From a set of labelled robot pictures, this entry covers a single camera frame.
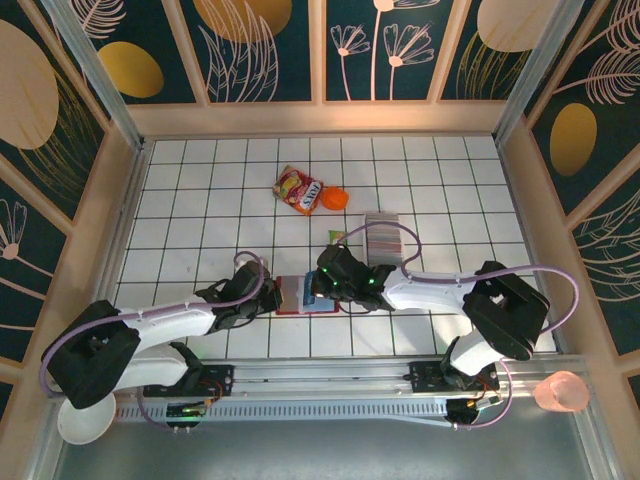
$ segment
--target chip bag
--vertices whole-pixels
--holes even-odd
[[[273,186],[273,194],[303,215],[311,215],[318,205],[323,183],[287,165]]]

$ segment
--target orange ball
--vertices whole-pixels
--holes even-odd
[[[327,187],[322,191],[320,201],[329,210],[344,210],[349,202],[349,194],[338,187]]]

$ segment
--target flower illustration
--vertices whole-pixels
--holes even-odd
[[[376,23],[373,27],[373,48],[371,53],[371,100],[376,99],[376,58],[378,53],[378,32],[380,31],[380,18],[383,12],[392,10],[407,10],[410,8],[431,7],[440,3],[440,0],[373,0],[376,7]]]
[[[396,68],[433,60],[434,50],[427,48],[430,43],[429,25],[422,28],[409,25],[402,30],[400,36],[398,36],[398,24],[384,28],[384,46],[387,49],[389,65],[391,65],[389,100],[393,100]]]
[[[0,219],[0,254],[5,260],[14,260],[18,257],[20,240],[27,224],[27,207],[15,202],[12,215],[7,201],[0,199]]]
[[[368,52],[371,49],[371,44],[365,41],[367,36],[362,31],[362,25],[358,25],[357,27],[349,25],[348,27],[345,27],[344,30],[340,25],[331,27],[331,38],[333,39],[333,44],[336,46],[336,50],[338,50],[338,55],[340,55],[344,91],[347,94],[347,100],[351,100],[351,93],[349,92],[349,84],[347,82],[347,72],[344,66],[344,58],[349,55]]]

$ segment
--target grid tile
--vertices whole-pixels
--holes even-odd
[[[230,278],[233,257],[243,249],[262,258],[274,277],[304,275],[329,230],[352,230],[363,214],[379,210],[398,214],[419,233],[423,253],[411,270],[475,271],[494,255],[508,266],[529,263],[492,142],[426,136],[158,142],[115,304],[182,301]],[[271,187],[287,164],[326,185],[346,184],[346,211],[319,205],[304,217],[277,201]],[[416,246],[410,235],[401,236],[408,258]],[[363,234],[348,243],[364,260]],[[523,278],[535,285],[533,276]],[[442,354],[455,336],[471,331],[468,319],[445,312],[363,314],[356,304],[343,307],[352,313],[270,315],[187,343],[204,359],[422,355]],[[555,351],[551,336],[536,350]]]

